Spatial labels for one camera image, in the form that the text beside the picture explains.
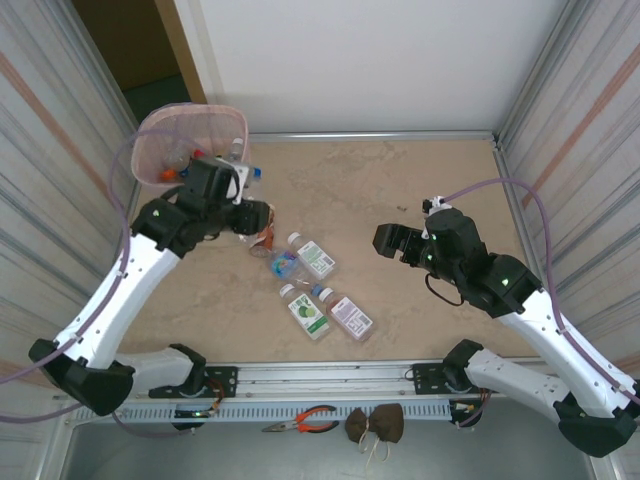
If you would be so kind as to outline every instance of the corrugated metal wall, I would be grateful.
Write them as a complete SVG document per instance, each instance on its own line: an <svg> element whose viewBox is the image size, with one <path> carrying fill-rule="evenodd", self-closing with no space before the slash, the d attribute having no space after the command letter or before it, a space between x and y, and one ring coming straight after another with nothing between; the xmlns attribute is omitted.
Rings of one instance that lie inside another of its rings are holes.
<svg viewBox="0 0 640 480"><path fill-rule="evenodd" d="M51 338L78 313L118 247L106 178L135 125L74 15L63 1L0 5L1 376L29 363L35 338ZM125 205L135 187L127 160L114 181ZM37 386L44 378L25 381L32 385L0 387L3 413L46 406L54 390ZM47 428L0 424L3 479L21 478Z"/></svg>
<svg viewBox="0 0 640 480"><path fill-rule="evenodd" d="M526 114L501 139L508 173L534 185L549 211L564 313L639 374L640 2L587 3ZM535 203L517 193L544 259Z"/></svg>

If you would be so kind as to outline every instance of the bottle label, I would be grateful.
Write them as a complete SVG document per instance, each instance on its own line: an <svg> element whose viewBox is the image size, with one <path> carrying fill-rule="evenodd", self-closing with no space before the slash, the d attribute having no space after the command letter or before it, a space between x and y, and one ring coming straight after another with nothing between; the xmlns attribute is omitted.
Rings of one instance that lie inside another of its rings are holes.
<svg viewBox="0 0 640 480"><path fill-rule="evenodd" d="M367 317L355 303L344 297L332 309L336 320L342 323L356 339L361 338L372 326L373 321Z"/></svg>
<svg viewBox="0 0 640 480"><path fill-rule="evenodd" d="M295 319L312 339L315 340L329 329L327 317L322 315L306 293L300 295L288 306Z"/></svg>
<svg viewBox="0 0 640 480"><path fill-rule="evenodd" d="M309 242L298 250L298 255L309 265L317 278L327 276L336 262L327 255L315 242Z"/></svg>
<svg viewBox="0 0 640 480"><path fill-rule="evenodd" d="M298 259L291 252L278 255L271 263L271 271L278 278L286 280L298 266Z"/></svg>

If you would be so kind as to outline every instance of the green label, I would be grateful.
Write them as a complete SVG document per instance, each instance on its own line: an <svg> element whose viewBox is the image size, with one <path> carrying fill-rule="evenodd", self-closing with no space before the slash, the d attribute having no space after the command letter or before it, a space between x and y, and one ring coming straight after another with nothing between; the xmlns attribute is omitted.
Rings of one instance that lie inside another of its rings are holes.
<svg viewBox="0 0 640 480"><path fill-rule="evenodd" d="M324 325L325 323L327 323L327 317L321 317L318 321L316 321L316 323L314 323L313 325L311 325L307 331L309 333L315 333L316 330L318 330L322 325Z"/></svg>
<svg viewBox="0 0 640 480"><path fill-rule="evenodd" d="M329 328L327 317L313 304L306 293L296 298L288 307L291 314L312 339L320 337Z"/></svg>

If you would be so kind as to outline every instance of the doorway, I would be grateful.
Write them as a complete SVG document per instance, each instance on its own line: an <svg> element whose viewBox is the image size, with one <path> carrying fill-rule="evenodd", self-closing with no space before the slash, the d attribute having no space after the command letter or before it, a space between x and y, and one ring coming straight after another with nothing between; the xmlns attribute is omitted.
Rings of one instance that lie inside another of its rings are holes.
<svg viewBox="0 0 640 480"><path fill-rule="evenodd" d="M160 7L162 0L72 0L138 122L170 103L198 101L185 85Z"/></svg>

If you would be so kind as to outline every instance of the orange stripe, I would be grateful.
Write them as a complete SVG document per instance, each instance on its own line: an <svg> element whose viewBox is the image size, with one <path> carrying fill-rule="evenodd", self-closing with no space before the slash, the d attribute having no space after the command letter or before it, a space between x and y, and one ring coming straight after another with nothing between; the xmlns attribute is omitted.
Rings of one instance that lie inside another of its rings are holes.
<svg viewBox="0 0 640 480"><path fill-rule="evenodd" d="M0 377L7 377L18 370L22 370L24 367L16 365L15 363L7 362L6 360L0 360ZM19 382L29 383L31 385L37 385L39 387L46 387L55 389L51 382L44 376L44 374L37 370L29 375L22 377Z"/></svg>
<svg viewBox="0 0 640 480"><path fill-rule="evenodd" d="M640 353L616 360L616 366L623 372L640 372Z"/></svg>
<svg viewBox="0 0 640 480"><path fill-rule="evenodd" d="M0 52L0 71L5 78L11 83L13 88L20 94L25 102L31 107L31 109L38 115L38 118L47 127L47 129L58 139L58 142L69 153L71 158L80 166L80 168L87 174L87 176L98 187L98 190L108 199L109 194L107 192L107 185L102 180L98 172L96 172L87 159L82 155L82 152L78 146L73 143L71 137L64 131L62 126L53 118L53 115L47 110L42 102L36 97L33 90L29 88L22 76L18 73L15 67L11 64L9 59Z"/></svg>
<svg viewBox="0 0 640 480"><path fill-rule="evenodd" d="M618 91L622 88L625 82L629 79L631 74L635 71L635 69L640 64L640 44L636 46L631 55L624 61L624 63L620 66L616 74L611 78L607 86L604 88L600 96L596 99L595 103L591 107L591 109L587 112L582 121L578 124L575 130L569 135L569 138L565 140L565 142L560 147L560 150L553 156L551 162L545 167L542 171L542 174L536 180L536 183L533 184L534 190L538 191L542 185L549 179L551 174L554 172L558 165L562 163L567 154L571 151L571 149L578 142L580 137L587 130L589 125L593 122L593 120L604 110L604 108L609 104L611 99L618 93ZM524 208L527 208L527 205L533 199L532 195L528 193L524 199L522 200L522 205Z"/></svg>

